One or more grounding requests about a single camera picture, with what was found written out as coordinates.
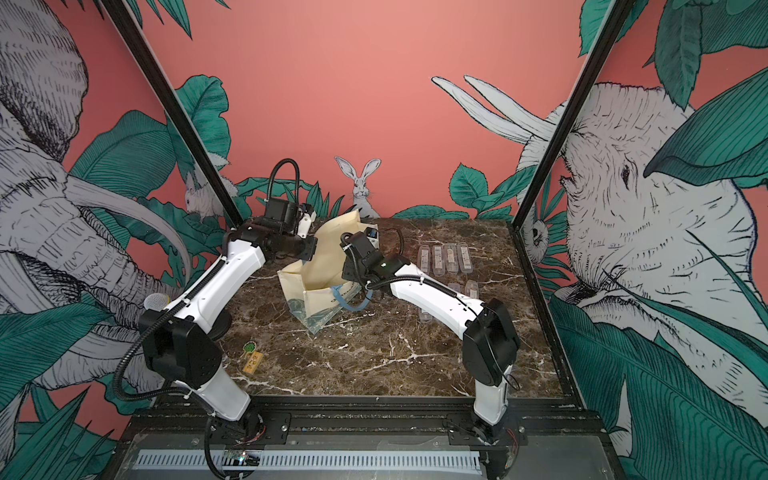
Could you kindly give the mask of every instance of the small wooden tag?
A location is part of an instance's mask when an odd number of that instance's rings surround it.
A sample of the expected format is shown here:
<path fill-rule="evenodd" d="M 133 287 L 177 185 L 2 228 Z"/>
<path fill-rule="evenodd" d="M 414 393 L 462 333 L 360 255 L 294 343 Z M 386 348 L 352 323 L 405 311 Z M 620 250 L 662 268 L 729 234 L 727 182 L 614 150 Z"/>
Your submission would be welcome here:
<path fill-rule="evenodd" d="M 256 372 L 256 368 L 259 366 L 263 358 L 264 354 L 254 350 L 253 353 L 250 354 L 250 358 L 243 367 L 243 371 L 248 374 L 253 374 L 253 372 Z"/>

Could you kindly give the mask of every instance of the tan shopping bag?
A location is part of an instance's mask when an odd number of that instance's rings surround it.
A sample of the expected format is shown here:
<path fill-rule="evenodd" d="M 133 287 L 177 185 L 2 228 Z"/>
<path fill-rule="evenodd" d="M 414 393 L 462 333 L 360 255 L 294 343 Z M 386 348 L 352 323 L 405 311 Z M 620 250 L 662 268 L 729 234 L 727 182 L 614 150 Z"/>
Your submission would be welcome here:
<path fill-rule="evenodd" d="M 328 220 L 315 233 L 317 249 L 312 260 L 293 262 L 277 273 L 290 312 L 312 334 L 319 332 L 342 308 L 359 310 L 347 303 L 361 287 L 342 279 L 346 254 L 339 244 L 342 233 L 361 232 L 367 227 L 377 228 L 361 223 L 357 210 Z M 378 239 L 371 241 L 378 247 Z"/>

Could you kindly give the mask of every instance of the marble tabletop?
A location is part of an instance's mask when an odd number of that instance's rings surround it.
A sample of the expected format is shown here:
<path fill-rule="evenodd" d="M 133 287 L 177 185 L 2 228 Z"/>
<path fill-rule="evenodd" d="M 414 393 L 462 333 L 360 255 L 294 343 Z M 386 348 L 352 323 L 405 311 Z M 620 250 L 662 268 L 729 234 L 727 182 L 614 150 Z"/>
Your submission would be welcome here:
<path fill-rule="evenodd" d="M 480 298 L 496 297 L 513 315 L 522 345 L 510 396 L 562 397 L 551 352 L 541 331 L 515 246 L 501 220 L 376 219 L 385 253 L 405 237 L 404 255 L 415 261 L 419 246 L 466 242 L 472 273 L 447 273 L 442 283 L 475 280 Z M 292 260 L 276 260 L 253 275 L 227 305 L 233 322 L 219 340 L 226 368 L 248 393 L 312 396 L 474 396 L 475 383 L 461 361 L 461 341 L 419 309 L 391 296 L 377 296 L 361 312 L 342 311 L 311 335 L 288 310 L 276 272 Z M 242 371 L 243 346 L 264 354 L 253 374 Z"/>

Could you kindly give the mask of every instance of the black frame pole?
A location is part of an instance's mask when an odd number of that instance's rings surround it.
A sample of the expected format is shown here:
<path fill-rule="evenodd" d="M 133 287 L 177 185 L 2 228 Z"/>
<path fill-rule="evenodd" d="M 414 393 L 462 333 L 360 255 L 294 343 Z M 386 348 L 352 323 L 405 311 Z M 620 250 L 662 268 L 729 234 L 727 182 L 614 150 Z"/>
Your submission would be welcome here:
<path fill-rule="evenodd" d="M 174 123 L 181 139 L 187 145 L 192 158 L 194 158 L 208 179 L 208 184 L 214 189 L 214 193 L 224 207 L 224 213 L 229 217 L 232 226 L 238 227 L 243 223 L 243 216 L 240 215 L 240 211 L 227 193 L 227 189 L 224 188 L 219 172 L 210 162 L 210 158 L 208 158 L 208 152 L 203 145 L 203 141 L 192 125 L 187 112 L 184 111 L 184 107 L 181 106 L 176 96 L 176 91 L 170 85 L 165 73 L 163 73 L 162 68 L 157 63 L 157 59 L 144 40 L 144 35 L 136 26 L 123 0 L 101 0 L 101 2 L 115 28 L 120 32 L 123 41 L 128 46 L 128 49 L 131 50 L 136 63 L 138 63 L 139 68 L 141 68 L 147 81 L 149 81 L 157 98 L 160 99 L 160 103 L 162 103 L 163 108 L 168 113 L 170 121 Z"/>
<path fill-rule="evenodd" d="M 616 42 L 616 38 L 621 31 L 621 27 L 624 26 L 624 22 L 627 20 L 632 7 L 634 6 L 634 0 L 614 0 L 613 7 L 608 13 L 608 17 L 605 21 L 604 27 L 601 29 L 598 38 L 594 41 L 594 47 L 592 48 L 587 63 L 584 65 L 584 69 L 581 71 L 576 86 L 574 87 L 573 94 L 568 100 L 568 104 L 565 106 L 563 116 L 558 123 L 558 126 L 554 129 L 552 140 L 547 145 L 547 150 L 544 153 L 544 157 L 541 159 L 541 163 L 536 170 L 536 174 L 531 181 L 531 186 L 528 188 L 528 194 L 525 195 L 523 203 L 515 215 L 515 220 L 512 222 L 512 228 L 517 231 L 522 227 L 523 221 L 528 216 L 528 212 L 533 207 L 536 201 L 536 196 L 541 188 L 544 186 L 544 182 L 547 180 L 549 171 L 554 166 L 555 161 L 560 157 L 565 140 L 571 133 L 571 128 L 576 122 L 578 115 L 581 113 L 581 107 L 584 106 L 584 102 L 587 100 L 592 85 L 598 79 L 600 70 L 603 68 L 605 60 L 608 58 L 608 54 Z"/>

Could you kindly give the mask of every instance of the blue strap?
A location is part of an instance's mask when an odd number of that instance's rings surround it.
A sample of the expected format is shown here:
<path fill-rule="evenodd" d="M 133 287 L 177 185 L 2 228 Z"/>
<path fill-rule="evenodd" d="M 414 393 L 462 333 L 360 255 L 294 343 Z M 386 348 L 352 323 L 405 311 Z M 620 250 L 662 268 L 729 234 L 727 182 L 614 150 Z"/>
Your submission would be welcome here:
<path fill-rule="evenodd" d="M 341 296 L 341 292 L 340 292 L 341 287 L 342 285 L 331 286 L 331 292 L 333 292 L 333 298 L 335 298 L 336 301 L 339 302 L 339 305 L 342 308 L 345 308 L 350 312 L 359 312 L 360 310 L 366 308 L 368 306 L 368 302 L 371 301 L 371 297 L 373 296 L 373 290 L 368 290 L 365 300 L 363 300 L 358 306 L 351 306 L 346 302 L 346 300 L 344 300 L 344 297 Z"/>

